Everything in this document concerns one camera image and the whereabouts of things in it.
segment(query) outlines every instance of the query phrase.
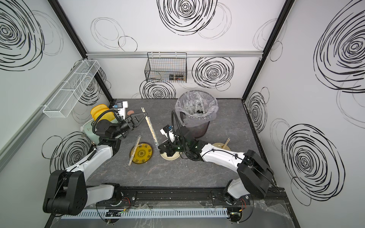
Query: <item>black frame edge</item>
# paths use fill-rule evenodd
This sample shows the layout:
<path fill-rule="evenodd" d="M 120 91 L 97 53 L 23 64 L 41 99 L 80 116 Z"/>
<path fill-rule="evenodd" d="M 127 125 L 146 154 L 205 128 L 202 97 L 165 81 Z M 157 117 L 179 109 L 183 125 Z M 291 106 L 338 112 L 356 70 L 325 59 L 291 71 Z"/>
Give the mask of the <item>black frame edge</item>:
<path fill-rule="evenodd" d="M 275 26 L 273 28 L 273 31 L 271 31 L 271 34 L 269 36 L 268 42 L 265 45 L 262 58 L 258 61 L 255 70 L 253 71 L 253 74 L 250 78 L 250 81 L 246 87 L 246 90 L 242 96 L 243 101 L 246 101 L 247 97 L 249 96 L 249 93 L 255 84 L 255 81 L 260 74 L 260 71 L 266 61 L 266 58 L 269 56 L 269 53 L 271 51 L 272 46 L 275 43 L 276 37 L 278 36 L 281 27 L 283 26 L 285 20 L 287 19 L 287 16 L 289 14 L 290 9 L 292 8 L 293 3 L 295 0 L 286 0 L 284 3 L 283 8 L 281 9 L 281 12 L 279 14 L 278 19 L 276 20 Z"/>
<path fill-rule="evenodd" d="M 73 44 L 75 45 L 76 49 L 80 53 L 82 58 L 87 58 L 86 56 L 86 49 L 83 46 L 81 40 L 76 34 L 76 31 L 73 29 L 70 21 L 68 20 L 64 10 L 62 9 L 61 5 L 59 4 L 58 0 L 48 0 L 48 3 L 51 5 L 53 11 L 57 15 L 59 21 L 62 23 L 63 27 L 65 28 L 67 34 L 69 35 L 70 39 L 72 40 Z M 104 81 L 100 77 L 99 73 L 97 72 L 94 76 L 96 82 L 99 84 L 101 90 L 103 91 L 104 95 L 108 99 L 109 103 L 113 102 L 113 97 L 110 94 L 107 86 L 105 85 Z"/>
<path fill-rule="evenodd" d="M 269 164 L 269 161 L 268 161 L 268 158 L 266 157 L 266 154 L 264 152 L 264 149 L 263 149 L 263 147 L 261 145 L 261 141 L 260 141 L 260 139 L 258 137 L 258 134 L 257 134 L 256 130 L 255 130 L 255 127 L 253 126 L 252 119 L 251 119 L 251 117 L 250 117 L 250 115 L 248 113 L 246 104 L 245 104 L 245 102 L 243 100 L 242 100 L 242 105 L 243 105 L 243 108 L 245 109 L 245 114 L 246 114 L 246 117 L 247 117 L 247 119 L 249 121 L 249 124 L 250 124 L 250 127 L 251 127 L 251 131 L 252 131 L 253 137 L 255 139 L 255 142 L 256 142 L 258 151 L 260 153 L 260 156 L 266 162 L 266 164 L 270 165 Z M 275 180 L 275 176 L 273 176 L 273 181 L 274 181 L 275 186 L 277 186 L 277 183 L 276 183 L 276 180 Z"/>

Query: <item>white wall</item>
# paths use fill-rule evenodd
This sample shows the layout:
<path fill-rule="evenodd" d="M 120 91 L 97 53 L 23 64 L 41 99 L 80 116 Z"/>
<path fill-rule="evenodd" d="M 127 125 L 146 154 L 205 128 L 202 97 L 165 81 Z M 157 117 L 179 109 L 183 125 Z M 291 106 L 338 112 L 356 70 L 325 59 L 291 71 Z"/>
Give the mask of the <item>white wall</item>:
<path fill-rule="evenodd" d="M 88 52 L 257 51 L 263 50 L 285 1 L 174 1 L 177 5 L 171 8 L 164 5 L 168 2 L 61 0 L 60 4 Z M 277 46 L 275 58 L 281 54 L 281 46 Z M 109 81 L 123 85 L 112 87 L 114 98 L 140 98 L 147 58 L 99 61 Z M 226 59 L 216 58 L 200 79 L 193 68 L 196 61 L 187 60 L 187 83 L 153 84 L 156 90 L 169 88 L 174 95 L 155 98 L 178 98 L 190 89 L 204 90 L 217 98 L 242 97 L 258 58 L 228 60 L 233 62 L 234 70 L 225 64 Z M 232 76 L 221 71 L 225 67 L 232 69 Z M 210 85 L 199 84 L 202 80 Z"/>
<path fill-rule="evenodd" d="M 36 11 L 38 14 L 36 19 L 39 21 L 45 43 L 47 44 L 45 45 L 44 52 L 55 55 L 49 56 L 44 54 L 33 69 L 25 71 L 6 71 L 3 69 L 4 67 L 2 69 L 0 67 L 1 79 L 3 82 L 5 81 L 0 90 L 0 105 L 2 106 L 0 117 L 3 120 L 0 147 L 5 144 L 34 110 L 41 105 L 41 102 L 55 89 L 73 67 L 75 61 L 80 59 L 78 51 L 46 0 L 29 0 L 25 1 L 26 5 L 20 0 L 17 2 L 23 8 L 28 6 L 31 11 L 38 10 L 46 13 L 52 21 L 54 20 L 53 22 L 59 27 L 59 30 L 50 29 L 47 23 L 44 24 L 43 17 L 40 16 L 45 15 Z M 60 43 L 57 43 L 57 38 L 59 38 L 57 32 L 62 32 L 62 50 L 59 50 Z M 3 57 L 2 53 L 6 53 L 1 46 L 0 53 L 1 57 Z M 87 97 L 90 101 L 84 103 L 92 104 L 95 101 L 95 104 L 85 106 L 82 103 L 77 103 L 68 118 L 50 119 L 45 117 L 0 172 L 1 227 L 39 228 L 44 227 L 46 224 L 50 214 L 43 212 L 42 205 L 50 175 L 50 160 L 42 157 L 42 145 L 53 135 L 64 138 L 74 131 L 80 131 L 82 123 L 90 119 L 89 113 L 93 106 L 101 103 L 108 104 L 104 95 L 98 95 L 101 92 L 95 81 L 88 87 L 87 91 L 90 92 L 89 94 L 93 94 L 96 91 L 96 94 Z M 45 157 L 51 157 L 61 138 L 52 137 L 44 144 L 43 153 Z M 85 140 L 85 138 L 80 136 L 73 137 L 68 141 L 68 144 L 74 145 L 78 140 Z M 77 159 L 78 154 L 86 152 L 77 150 L 73 158 Z M 14 213 L 19 211 L 22 211 L 21 215 Z"/>
<path fill-rule="evenodd" d="M 13 22 L 16 25 L 13 26 L 15 30 L 18 28 L 22 31 L 22 28 L 25 27 L 24 33 L 19 32 L 18 35 L 12 36 L 13 40 L 31 34 L 37 41 L 30 40 L 30 48 L 27 48 L 27 45 L 17 48 L 15 45 L 11 45 L 10 41 L 7 42 L 5 38 L 0 36 L 0 43 L 11 47 L 10 50 L 5 46 L 0 46 L 2 61 L 6 60 L 7 54 L 20 54 L 23 57 L 22 60 L 14 61 L 14 63 L 0 64 L 0 77 L 2 80 L 0 90 L 2 112 L 0 118 L 6 120 L 3 121 L 2 126 L 6 131 L 0 132 L 0 148 L 7 143 L 33 112 L 40 105 L 43 105 L 42 102 L 46 97 L 67 75 L 73 64 L 81 58 L 46 0 L 25 1 L 25 3 L 18 0 L 15 2 L 18 2 L 20 7 L 24 8 L 24 12 L 33 13 L 34 16 L 29 16 L 29 18 L 33 22 L 32 26 L 34 26 L 35 31 L 31 32 L 30 24 L 28 25 L 29 30 L 27 30 L 27 25 L 20 23 L 20 19 L 25 17 L 24 14 L 16 16 L 11 11 L 12 8 L 6 7 L 9 4 L 2 5 L 1 8 L 6 12 L 5 14 L 10 17 L 13 16 Z M 36 22 L 39 23 L 40 28 L 35 26 Z"/>
<path fill-rule="evenodd" d="M 246 86 L 251 78 L 252 72 L 255 69 L 258 58 L 205 58 L 201 59 L 204 63 L 211 62 L 208 65 L 217 70 L 226 67 L 225 73 L 222 73 L 216 80 L 212 80 L 212 83 L 206 83 L 201 78 L 195 77 L 194 80 L 192 73 L 195 74 L 199 69 L 193 67 L 198 58 L 187 59 L 187 83 L 152 83 L 153 86 L 147 94 L 149 97 L 141 96 L 139 93 L 146 91 L 143 87 L 145 85 L 144 69 L 147 59 L 144 58 L 126 58 L 126 59 L 98 59 L 100 66 L 104 69 L 108 76 L 108 81 L 113 85 L 110 89 L 113 97 L 117 98 L 159 98 L 153 96 L 153 94 L 161 88 L 165 91 L 165 88 L 170 93 L 163 93 L 161 98 L 179 98 L 187 90 L 198 89 L 206 91 L 212 94 L 216 98 L 241 98 Z"/>
<path fill-rule="evenodd" d="M 277 18 L 285 1 L 200 0 L 195 1 L 196 7 L 191 5 L 193 1 L 178 1 L 184 5 L 170 8 L 171 13 L 166 14 L 163 2 L 168 1 L 61 0 L 60 4 L 88 52 L 123 51 L 118 47 L 120 36 L 135 40 L 126 38 L 124 46 L 124 39 L 120 40 L 125 51 L 134 51 L 135 43 L 138 44 L 137 51 L 234 51 L 256 50 L 252 38 L 257 29 L 266 21 Z M 206 10 L 199 11 L 199 5 Z M 183 6 L 189 10 L 183 12 Z M 173 14 L 180 15 L 180 18 L 173 17 Z M 184 15 L 191 20 L 183 20 Z M 95 25 L 96 18 L 109 19 L 100 20 Z M 168 19 L 181 23 L 181 27 L 164 24 L 163 21 Z M 195 19 L 205 28 L 198 30 L 201 25 L 195 26 Z M 205 39 L 200 35 L 215 37 Z"/>
<path fill-rule="evenodd" d="M 365 1 L 341 11 L 349 2 L 297 0 L 287 18 L 282 56 L 266 61 L 246 100 L 302 228 L 363 227 L 365 222 L 365 96 L 353 93 L 364 88 Z M 316 51 L 317 44 L 322 51 Z M 353 70 L 359 72 L 344 73 Z M 347 77 L 357 80 L 336 82 Z"/>

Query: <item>clear plastic bag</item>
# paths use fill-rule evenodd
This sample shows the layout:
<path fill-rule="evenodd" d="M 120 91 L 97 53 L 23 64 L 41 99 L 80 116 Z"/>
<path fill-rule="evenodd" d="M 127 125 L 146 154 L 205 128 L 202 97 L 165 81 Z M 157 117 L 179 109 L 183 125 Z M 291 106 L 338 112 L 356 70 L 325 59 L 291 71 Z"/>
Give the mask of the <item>clear plastic bag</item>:
<path fill-rule="evenodd" d="M 217 117 L 218 102 L 207 92 L 191 90 L 180 96 L 175 111 L 183 126 L 196 127 Z"/>

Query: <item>white wire rack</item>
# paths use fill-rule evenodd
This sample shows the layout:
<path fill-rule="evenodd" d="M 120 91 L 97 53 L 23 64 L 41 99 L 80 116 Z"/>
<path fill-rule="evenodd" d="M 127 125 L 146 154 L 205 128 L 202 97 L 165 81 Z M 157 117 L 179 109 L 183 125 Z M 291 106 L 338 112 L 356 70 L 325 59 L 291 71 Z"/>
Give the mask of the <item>white wire rack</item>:
<path fill-rule="evenodd" d="M 97 60 L 85 59 L 43 109 L 50 118 L 66 118 L 100 69 Z"/>

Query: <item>yellow plate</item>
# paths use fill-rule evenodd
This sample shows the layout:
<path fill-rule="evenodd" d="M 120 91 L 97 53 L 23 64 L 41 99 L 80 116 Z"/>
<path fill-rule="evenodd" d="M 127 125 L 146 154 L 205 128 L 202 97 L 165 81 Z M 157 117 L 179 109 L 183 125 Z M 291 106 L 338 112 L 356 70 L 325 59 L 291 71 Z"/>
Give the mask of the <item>yellow plate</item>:
<path fill-rule="evenodd" d="M 133 152 L 134 147 L 131 149 L 131 152 L 129 153 L 129 157 L 131 156 Z M 152 157 L 152 147 L 147 143 L 140 143 L 137 146 L 136 153 L 133 157 L 133 163 L 135 164 L 142 164 L 150 160 Z"/>
<path fill-rule="evenodd" d="M 222 149 L 222 147 L 224 146 L 224 143 L 213 143 L 213 146 L 215 146 L 215 147 L 218 147 L 218 148 L 221 148 L 221 149 Z M 231 149 L 230 149 L 228 146 L 226 146 L 226 147 L 225 147 L 225 150 L 229 150 L 229 151 L 231 151 Z"/>

